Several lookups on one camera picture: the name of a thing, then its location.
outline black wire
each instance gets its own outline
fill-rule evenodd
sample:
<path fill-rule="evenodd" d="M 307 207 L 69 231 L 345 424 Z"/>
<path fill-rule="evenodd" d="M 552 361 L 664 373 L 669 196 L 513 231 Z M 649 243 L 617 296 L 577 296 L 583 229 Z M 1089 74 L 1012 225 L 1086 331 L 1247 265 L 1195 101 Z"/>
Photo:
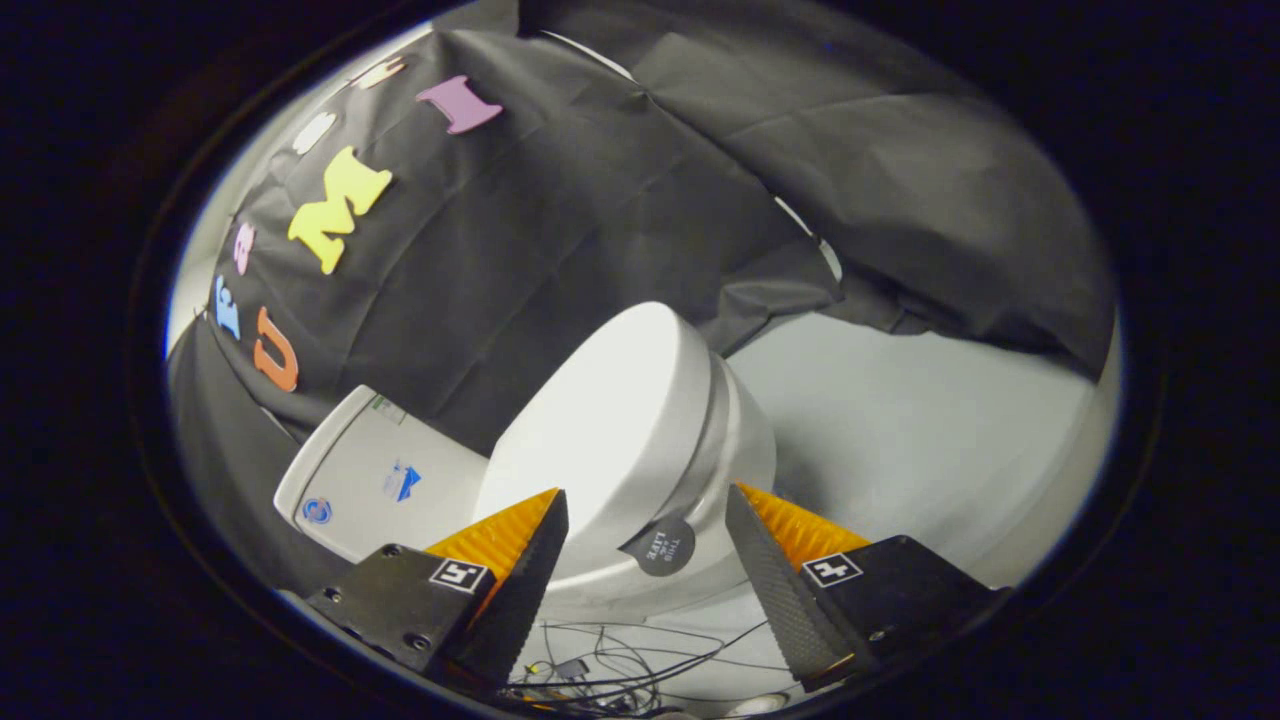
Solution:
<path fill-rule="evenodd" d="M 579 630 L 576 628 L 564 628 L 564 629 L 566 630 L 575 630 L 575 632 L 585 632 L 585 630 Z M 602 641 L 603 639 L 609 639 L 609 641 L 617 643 L 621 648 L 627 650 L 628 652 L 631 652 L 631 655 L 635 656 L 634 659 L 628 657 L 628 656 L 625 656 L 625 655 L 623 656 L 617 656 L 617 657 L 621 659 L 621 660 L 627 660 L 627 661 L 632 661 L 634 660 L 637 665 L 640 665 L 640 667 L 645 673 L 648 673 L 650 675 L 653 674 L 653 667 L 649 666 L 649 662 L 644 659 L 643 655 L 640 655 L 639 652 L 636 652 L 636 650 L 634 647 L 631 647 L 630 644 L 620 641 L 618 638 L 616 638 L 613 635 L 609 635 L 609 634 L 605 634 L 603 626 L 600 628 L 600 639 Z M 655 708 L 659 707 L 659 705 L 662 702 L 662 688 L 659 688 L 657 684 L 654 684 L 652 688 L 645 688 L 645 691 L 649 693 L 649 700 L 643 706 L 639 702 L 636 702 L 636 714 L 649 712 L 650 710 L 655 710 Z"/>
<path fill-rule="evenodd" d="M 626 670 L 620 670 L 620 669 L 618 669 L 617 666 L 614 666 L 614 665 L 609 665 L 609 664 L 608 664 L 608 662 L 607 662 L 607 661 L 604 660 L 605 657 L 617 657 L 618 660 L 634 660 L 632 657 L 627 657 L 626 655 L 612 655 L 612 653 L 608 653 L 608 652 L 598 652 L 598 653 L 595 653 L 595 659 L 596 659 L 596 660 L 598 660 L 598 661 L 600 662 L 600 665 L 604 665 L 605 667 L 608 667 L 609 670 L 613 670 L 614 673 L 626 673 Z M 623 683 L 620 683 L 620 687 L 627 687 L 627 685 L 626 685 L 626 684 L 623 684 Z M 640 698 L 639 698 L 639 697 L 636 697 L 636 689 L 635 689 L 635 688 L 627 688 L 627 689 L 630 689 L 630 691 L 631 691 L 631 692 L 630 692 L 630 693 L 627 694 L 627 697 L 630 697 L 630 698 L 631 698 L 631 705 L 632 705 L 632 706 L 634 706 L 634 707 L 635 707 L 636 710 L 641 710 L 641 708 L 644 708 L 645 706 L 648 706 L 648 705 L 652 705 L 652 703 L 653 703 L 653 700 L 654 700 L 654 691 L 653 691 L 653 689 L 646 689 L 646 688 L 640 688 L 640 689 L 643 689 L 643 691 L 645 691 L 645 692 L 648 692 L 648 693 L 649 693 L 649 700 L 648 700 L 646 702 L 644 702 L 644 703 L 641 703 L 641 702 L 640 702 Z"/>
<path fill-rule="evenodd" d="M 591 634 L 591 635 L 595 634 L 591 630 L 582 630 L 582 629 L 579 629 L 579 628 L 557 628 L 557 629 L 570 630 L 570 632 L 573 632 L 573 633 L 586 633 L 586 634 Z M 626 647 L 627 650 L 631 650 L 632 652 L 635 652 L 635 651 L 666 652 L 668 655 L 684 655 L 685 657 L 698 657 L 696 652 L 687 652 L 687 651 L 681 651 L 681 650 L 664 650 L 664 648 L 660 648 L 660 647 L 634 647 L 634 646 L 630 646 L 630 644 L 627 644 L 627 643 L 625 643 L 625 642 L 622 642 L 622 641 L 620 641 L 620 639 L 617 639 L 617 638 L 614 638 L 612 635 L 605 635 L 605 637 L 608 639 L 611 639 L 611 641 L 613 641 L 613 642 L 616 642 L 616 643 Z M 703 637 L 705 639 L 710 639 L 710 641 L 716 641 L 717 639 L 717 638 L 713 638 L 710 635 L 700 635 L 700 637 Z M 754 662 L 741 662 L 739 660 L 723 660 L 721 657 L 713 657 L 710 660 L 710 662 L 724 662 L 727 665 L 741 665 L 742 667 L 758 667 L 760 670 L 781 670 L 781 671 L 790 670 L 788 667 L 780 667 L 777 665 L 756 665 Z"/>
<path fill-rule="evenodd" d="M 547 621 L 543 620 L 543 642 L 547 644 L 547 659 L 552 664 L 552 671 L 556 671 L 556 656 L 552 655 L 552 637 L 547 632 Z"/>
<path fill-rule="evenodd" d="M 716 653 L 718 653 L 718 652 L 723 651 L 724 648 L 732 646 L 733 643 L 741 641 L 746 635 L 749 635 L 753 632 L 763 628 L 767 624 L 768 624 L 768 620 L 762 620 L 759 624 L 753 625 L 746 632 L 741 633 L 740 635 L 737 635 L 736 638 L 733 638 L 733 639 L 731 639 L 728 642 L 724 642 L 724 641 L 722 641 L 719 638 L 713 638 L 710 635 L 699 635 L 696 633 L 686 633 L 684 630 L 675 630 L 675 629 L 671 629 L 671 628 L 655 628 L 655 626 L 652 626 L 652 625 L 639 625 L 639 624 L 635 624 L 635 623 L 564 623 L 564 624 L 561 624 L 561 625 L 545 625 L 544 624 L 543 629 L 545 632 L 548 628 L 568 628 L 568 626 L 576 626 L 576 625 L 599 625 L 599 626 L 603 626 L 603 625 L 618 625 L 618 626 L 648 628 L 650 630 L 671 632 L 671 633 L 676 633 L 676 634 L 681 634 L 681 635 L 689 635 L 689 637 L 708 639 L 708 641 L 712 641 L 712 642 L 716 642 L 716 643 L 719 644 L 719 647 L 717 647 L 716 650 L 713 650 L 710 652 L 705 652 L 703 655 L 696 655 L 696 656 L 691 657 L 690 660 L 685 660 L 685 661 L 677 662 L 677 664 L 672 665 L 671 667 L 667 667 L 664 670 L 659 670 L 658 673 L 653 674 L 653 675 L 659 675 L 659 674 L 669 673 L 672 670 L 684 669 L 686 665 L 689 665 L 689 666 L 701 665 L 703 662 L 705 662 L 707 660 L 709 660 L 710 657 L 713 657 Z M 584 655 L 580 655 L 580 656 L 575 657 L 573 660 L 580 660 L 582 657 L 589 657 L 591 653 L 584 653 Z M 593 682 L 589 682 L 589 683 L 547 683 L 545 687 L 572 687 L 572 685 L 580 685 L 580 684 L 581 685 L 612 685 L 612 684 L 617 684 L 617 683 L 612 682 L 612 680 L 593 680 Z M 511 685 L 507 685 L 507 687 L 508 688 L 518 688 L 521 685 L 518 685 L 518 684 L 511 684 Z"/>
<path fill-rule="evenodd" d="M 718 642 L 721 647 L 716 648 L 712 652 L 708 652 L 708 653 L 704 653 L 704 655 L 699 655 L 699 656 L 695 656 L 692 659 L 677 662 L 677 664 L 672 665 L 671 667 L 666 667 L 663 670 L 659 670 L 658 673 L 653 673 L 649 676 L 637 678 L 637 679 L 645 679 L 646 682 L 640 683 L 640 684 L 637 684 L 637 685 L 635 685 L 635 687 L 632 687 L 630 689 L 625 688 L 625 689 L 621 689 L 621 691 L 598 693 L 598 694 L 594 694 L 594 696 L 589 696 L 589 700 L 603 700 L 603 698 L 607 698 L 607 697 L 616 697 L 616 696 L 620 696 L 620 694 L 627 694 L 628 692 L 634 692 L 634 691 L 640 689 L 640 688 L 646 688 L 646 687 L 657 685 L 658 683 L 660 683 L 663 680 L 668 680 L 671 678 L 675 678 L 676 675 L 680 675 L 682 673 L 687 673 L 692 667 L 696 667 L 698 665 L 701 665 L 703 662 L 707 662 L 708 660 L 710 660 L 716 653 L 723 651 L 724 648 L 728 648 L 728 647 L 733 646 L 733 643 L 737 643 L 739 641 L 741 641 L 746 635 L 749 635 L 753 632 L 763 628 L 767 623 L 768 621 L 762 621 L 762 623 L 759 623 L 756 625 L 753 625 L 751 628 L 749 628 L 748 630 L 742 632 L 741 634 L 739 634 L 737 637 L 735 637 L 733 639 L 731 639 L 728 642 L 723 642 L 723 641 L 719 641 L 717 638 L 710 638 L 710 639 L 714 639 L 716 642 Z M 632 624 L 632 623 L 612 623 L 612 624 L 613 625 L 637 626 L 637 628 L 649 628 L 649 629 L 655 629 L 655 630 L 669 630 L 669 628 L 653 628 L 650 625 L 637 625 L 637 624 Z M 599 624 L 599 623 L 567 623 L 564 625 L 568 626 L 568 625 L 602 625 L 602 624 Z M 678 634 L 685 634 L 685 635 L 692 635 L 692 637 L 709 637 L 709 635 L 696 635 L 695 633 L 685 633 L 685 632 L 681 632 L 681 630 L 671 630 L 671 632 L 675 632 L 675 633 L 678 633 Z M 593 680 L 593 682 L 586 682 L 586 683 L 548 683 L 548 684 L 545 684 L 543 687 L 599 687 L 599 685 L 618 685 L 618 684 L 620 683 L 617 682 L 617 679 L 612 679 L 612 680 Z M 507 685 L 507 687 L 508 688 L 518 688 L 521 685 L 512 684 L 512 685 Z M 558 705 L 571 705 L 571 703 L 575 703 L 575 702 L 580 702 L 580 701 L 545 701 L 545 702 L 540 702 L 539 705 L 558 706 Z"/>

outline black circular label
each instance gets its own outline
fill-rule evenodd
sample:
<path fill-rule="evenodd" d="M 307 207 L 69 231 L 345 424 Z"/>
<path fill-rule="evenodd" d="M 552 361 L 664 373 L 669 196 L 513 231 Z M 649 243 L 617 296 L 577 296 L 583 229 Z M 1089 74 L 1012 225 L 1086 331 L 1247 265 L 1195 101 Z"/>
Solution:
<path fill-rule="evenodd" d="M 664 578 L 678 573 L 694 556 L 694 529 L 680 518 L 663 518 L 620 550 L 635 557 L 649 575 Z"/>

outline black cloth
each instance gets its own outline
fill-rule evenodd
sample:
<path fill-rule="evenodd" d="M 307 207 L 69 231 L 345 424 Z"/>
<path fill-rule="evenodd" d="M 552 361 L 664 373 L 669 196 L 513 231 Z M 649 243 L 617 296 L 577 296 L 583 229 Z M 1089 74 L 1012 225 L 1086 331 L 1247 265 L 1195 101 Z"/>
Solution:
<path fill-rule="evenodd" d="M 1114 299 L 1087 218 L 964 81 L 808 4 L 526 3 L 518 28 L 509 8 L 453 15 L 394 53 L 399 73 L 339 91 L 306 154 L 280 140 L 216 264 L 241 338 L 212 322 L 211 288 L 209 318 L 170 359 L 191 482 L 265 582 L 306 594 L 342 566 L 271 495 L 352 388 L 488 454 L 573 348 L 636 302 L 671 305 L 726 355 L 824 311 L 1101 370 Z M 504 110 L 454 136 L 415 95 L 458 74 Z M 347 146 L 393 179 L 325 275 L 287 229 L 324 200 Z M 836 250 L 844 282 L 774 196 Z M 241 223 L 257 233 L 243 275 Z M 260 307 L 297 355 L 292 393 L 253 368 Z"/>

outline pink letter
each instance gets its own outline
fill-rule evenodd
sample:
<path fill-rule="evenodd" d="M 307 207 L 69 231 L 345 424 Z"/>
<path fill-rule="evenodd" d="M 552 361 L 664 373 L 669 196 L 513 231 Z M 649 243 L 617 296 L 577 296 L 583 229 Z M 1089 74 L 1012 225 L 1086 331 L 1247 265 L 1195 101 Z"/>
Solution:
<path fill-rule="evenodd" d="M 242 275 L 248 269 L 248 251 L 253 250 L 253 237 L 256 234 L 257 231 L 248 223 L 241 225 L 239 232 L 236 233 L 236 247 L 232 249 L 232 258 L 236 259 L 236 270 Z"/>
<path fill-rule="evenodd" d="M 417 96 L 426 100 L 449 119 L 449 135 L 461 135 L 498 117 L 502 105 L 490 105 L 467 87 L 467 76 L 452 77 L 424 90 Z"/>

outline black fabric backdrop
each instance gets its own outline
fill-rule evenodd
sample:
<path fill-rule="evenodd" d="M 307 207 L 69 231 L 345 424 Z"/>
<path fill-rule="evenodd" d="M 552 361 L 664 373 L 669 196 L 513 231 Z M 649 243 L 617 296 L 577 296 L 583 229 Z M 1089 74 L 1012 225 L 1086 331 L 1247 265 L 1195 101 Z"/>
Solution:
<path fill-rule="evenodd" d="M 372 688 L 353 689 L 271 635 L 182 544 L 143 478 L 129 423 L 137 396 L 115 351 L 159 343 L 124 328 L 163 290 L 131 299 L 124 278 L 173 178 L 242 97 L 342 32 L 351 3 L 14 10 L 5 140 L 18 167 L 38 168 L 17 188 L 38 222 L 27 225 L 35 242 L 14 245 L 6 287 L 22 348 L 9 356 L 9 706 L 24 717 L 392 716 L 361 692 Z M 1263 68 L 1276 5 L 895 0 L 850 10 L 961 68 L 1034 128 L 1114 242 L 1128 297 L 1149 310 L 1129 319 L 1176 328 L 1153 346 L 1172 372 L 1147 482 L 1098 557 L 1021 634 L 860 698 L 859 717 L 1267 716 L 1280 669 L 1263 639 L 1276 584 L 1265 542 L 1275 407 L 1258 388 L 1275 386 L 1275 363 L 1258 331 L 1274 325 L 1275 159 L 1265 149 L 1277 123 L 1258 99 L 1274 87 Z M 239 44 L 247 29 L 262 42 Z M 227 72 L 214 82 L 210 67 Z M 195 82 L 179 91 L 182 78 Z M 159 113 L 174 95 L 202 110 Z M 113 156 L 138 161 L 102 179 Z M 114 188 L 128 188 L 128 202 Z M 159 392 L 148 380 L 146 395 Z M 159 423 L 143 430 L 166 436 Z M 228 570 L 219 562 L 214 574 Z M 430 702 L 394 716 L 424 714 L 452 716 Z"/>
<path fill-rule="evenodd" d="M 525 3 L 517 28 L 512 4 L 480 4 L 397 51 L 396 76 L 330 99 L 321 110 L 338 119 L 308 152 L 280 140 L 216 268 L 241 340 L 210 309 L 170 359 L 191 480 L 265 582 L 306 593 L 342 564 L 270 497 L 353 387 L 488 454 L 582 340 L 645 300 L 723 354 L 818 310 L 1043 352 L 1096 377 L 1111 282 L 1051 161 L 964 81 L 797 5 Z M 457 74 L 504 111 L 451 136 L 413 96 Z M 324 199 L 324 168 L 348 145 L 394 179 L 324 275 L 285 233 Z M 842 283 L 773 196 L 836 250 Z M 242 222 L 257 229 L 243 275 Z M 297 354 L 292 393 L 252 366 L 260 306 Z"/>

